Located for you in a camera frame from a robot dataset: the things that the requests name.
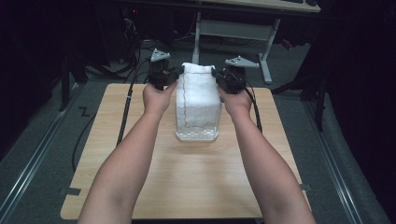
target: gray carpet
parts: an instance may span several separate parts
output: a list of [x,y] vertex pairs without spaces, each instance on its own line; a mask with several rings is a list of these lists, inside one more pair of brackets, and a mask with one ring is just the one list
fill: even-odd
[[[182,44],[189,45],[189,41],[180,42],[179,45],[172,47],[159,45],[157,48],[171,52],[172,65],[181,65],[181,63],[190,62],[192,55],[191,46],[180,46]],[[220,69],[225,59],[238,55],[251,61],[257,61],[255,54],[237,51],[236,49],[240,48],[239,45],[222,43],[219,48],[210,49],[217,47],[217,45],[218,43],[213,41],[203,43],[203,48],[207,49],[201,51],[201,64],[214,64]],[[255,43],[251,47],[254,49],[256,45],[260,45],[260,43]],[[293,80],[308,50],[309,46],[287,50],[282,46],[274,45],[268,58],[274,83],[271,86],[265,85],[258,69],[247,71],[249,81],[255,87],[270,89],[286,84]],[[149,55],[150,51],[142,51],[143,58]],[[115,63],[112,65],[112,69],[117,69],[119,66]],[[140,71],[144,72],[147,69],[148,67],[145,64]],[[139,78],[139,82],[142,82],[143,79],[144,76]],[[70,106],[47,156],[21,197],[8,223],[74,223],[74,221],[66,221],[60,218],[64,195],[60,195],[59,190],[70,185],[73,177],[72,154],[78,136],[96,113],[106,85],[111,82],[117,81],[106,77],[90,76],[90,80],[83,87],[81,95]],[[55,87],[53,94],[54,96],[37,111],[14,148],[0,163],[1,201],[11,191],[23,167],[29,161],[45,131],[57,115],[61,99],[60,85]],[[276,95],[275,100],[302,180],[312,187],[312,190],[307,192],[307,196],[317,222],[324,224],[349,223],[325,164],[315,129],[310,123],[310,118],[299,97],[295,95],[294,91],[289,91],[288,94]],[[330,101],[327,100],[326,104],[324,133],[356,200],[357,207],[360,209],[363,223],[389,223],[361,174],[359,166],[353,160],[347,148],[332,112]],[[87,108],[86,114],[89,115],[88,117],[82,116],[81,107]],[[85,132],[78,144],[76,161],[78,161],[89,130]]]

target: wooden table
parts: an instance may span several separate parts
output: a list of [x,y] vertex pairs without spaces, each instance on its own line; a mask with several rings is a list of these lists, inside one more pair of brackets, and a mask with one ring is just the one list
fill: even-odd
[[[78,219],[100,165],[116,145],[128,88],[128,84],[110,84],[106,89],[70,185],[81,192],[78,196],[66,196],[61,211],[64,219]],[[126,130],[130,130],[143,113],[143,88],[144,85],[134,85]],[[271,92],[261,88],[255,92],[263,134],[301,182]],[[160,123],[148,179],[133,218],[261,217],[242,164],[231,117],[225,108],[215,142],[180,142],[175,136],[175,98],[174,92]]]

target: black cable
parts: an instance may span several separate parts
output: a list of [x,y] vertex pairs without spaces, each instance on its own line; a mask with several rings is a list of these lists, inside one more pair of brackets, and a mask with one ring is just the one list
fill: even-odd
[[176,45],[179,45],[179,46],[181,46],[181,47],[189,47],[189,46],[192,46],[192,45],[194,45],[194,41],[191,41],[191,42],[189,42],[189,44],[180,44],[179,42],[186,42],[185,40],[187,40],[187,39],[189,39],[189,38],[191,38],[192,36],[190,36],[190,37],[188,37],[188,38],[185,38],[185,39],[182,39],[182,40],[177,40],[177,41],[174,41],[173,43],[174,44],[176,44]]
[[76,142],[76,145],[73,149],[73,155],[72,155],[72,168],[73,171],[75,172],[77,169],[76,166],[76,162],[75,162],[75,157],[76,157],[76,151],[77,151],[77,147],[79,144],[79,141],[81,141],[82,135],[85,133],[85,131],[87,130],[88,126],[90,126],[90,123],[93,121],[93,119],[96,117],[96,113],[91,117],[90,121],[88,121],[88,123],[85,125],[84,129],[81,131],[81,133],[79,134],[78,140]]
[[254,113],[256,114],[256,125],[257,125],[257,128],[262,133],[262,120],[260,119],[260,112],[259,112],[259,108],[257,107],[256,94],[254,93],[253,87],[247,80],[242,79],[242,78],[241,79],[237,78],[233,72],[228,71],[228,73],[231,74],[233,76],[233,78],[235,78],[235,80],[239,82],[239,84],[244,85],[244,83],[243,83],[243,81],[244,81],[245,83],[247,83],[250,86],[250,88],[253,92],[253,95],[246,87],[245,87],[245,91],[247,92],[247,95],[250,97],[250,100],[253,103]]
[[129,76],[130,76],[130,75],[132,74],[132,72],[136,69],[136,66],[137,66],[138,62],[140,61],[141,46],[142,46],[142,45],[140,44],[140,45],[139,45],[139,51],[138,51],[138,54],[137,54],[137,59],[136,59],[136,56],[134,55],[136,64],[135,64],[134,67],[131,69],[131,71],[129,72],[129,74],[126,76],[126,78],[124,79],[123,83],[126,83],[126,81],[128,80]]
[[178,40],[182,40],[182,39],[185,39],[185,38],[189,38],[189,37],[191,37],[191,36],[194,36],[194,35],[191,35],[191,31],[192,31],[192,28],[194,27],[194,24],[196,23],[196,22],[195,22],[195,19],[196,19],[196,18],[197,18],[197,13],[195,12],[195,13],[194,13],[194,16],[192,17],[192,22],[191,22],[191,26],[190,26],[189,31],[187,31],[187,33],[186,33],[185,35],[183,35],[181,38],[174,39],[174,41],[178,41]]
[[141,73],[137,74],[136,81],[134,83],[140,83],[138,77],[141,77],[141,76],[143,76],[143,74],[146,74],[146,73],[147,72],[141,72]]
[[122,122],[121,122],[121,126],[120,126],[120,133],[119,133],[119,138],[117,140],[117,145],[122,141],[122,137],[123,137],[123,134],[125,131],[126,120],[128,119],[129,105],[131,104],[132,93],[134,92],[133,86],[134,86],[134,83],[136,82],[137,77],[138,77],[137,72],[139,71],[142,64],[145,62],[148,62],[148,61],[149,61],[149,59],[146,59],[145,61],[140,63],[139,66],[137,66],[137,68],[134,70],[134,78],[131,80],[131,84],[129,85],[128,95],[127,95],[126,101],[125,101],[125,107],[124,107],[124,112],[122,115]]
[[230,43],[230,44],[233,44],[233,45],[246,46],[246,45],[255,44],[255,43],[259,42],[259,40],[249,39],[249,40],[246,40],[246,42],[244,42],[244,43],[238,43],[236,41],[230,40],[230,38],[224,38],[224,42]]
[[95,70],[99,71],[99,73],[96,73],[88,68],[86,68],[86,72],[95,75],[95,76],[108,76],[108,77],[112,77],[115,79],[124,79],[124,77],[119,76],[119,74],[122,74],[128,70],[134,70],[137,66],[137,64],[139,63],[139,60],[136,60],[136,56],[134,55],[134,51],[136,49],[140,49],[141,47],[141,42],[140,37],[142,34],[137,34],[134,38],[135,42],[128,48],[128,55],[127,58],[131,58],[131,60],[129,61],[128,65],[126,65],[125,67],[121,68],[118,71],[110,71],[107,68],[103,67],[100,64],[96,64],[90,60],[85,59],[84,57],[82,57],[81,55],[76,54],[76,56],[86,65],[91,66],[92,68],[94,68]]
[[149,81],[149,74],[146,76],[145,80],[143,81],[143,84],[146,84]]
[[218,44],[217,46],[215,46],[214,48],[205,48],[205,47],[203,47],[203,43],[200,44],[199,46],[200,46],[201,49],[213,50],[213,49],[218,49],[218,48],[220,48],[220,47],[222,46],[222,44],[223,44],[223,38],[221,37],[221,38],[219,39],[219,44]]

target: person's right hand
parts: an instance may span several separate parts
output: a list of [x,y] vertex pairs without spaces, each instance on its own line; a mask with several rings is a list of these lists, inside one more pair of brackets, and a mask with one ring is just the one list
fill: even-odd
[[220,96],[224,99],[225,109],[232,118],[250,116],[251,99],[246,91],[229,94],[218,86]]

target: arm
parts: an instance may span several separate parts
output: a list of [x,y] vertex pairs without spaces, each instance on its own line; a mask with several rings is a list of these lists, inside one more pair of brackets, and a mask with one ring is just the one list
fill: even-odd
[[131,223],[149,172],[158,127],[175,87],[176,83],[157,91],[148,84],[144,89],[145,112],[102,164],[78,223]]
[[265,223],[315,223],[293,172],[250,118],[248,94],[227,94],[220,88],[219,93],[233,120],[247,178]]

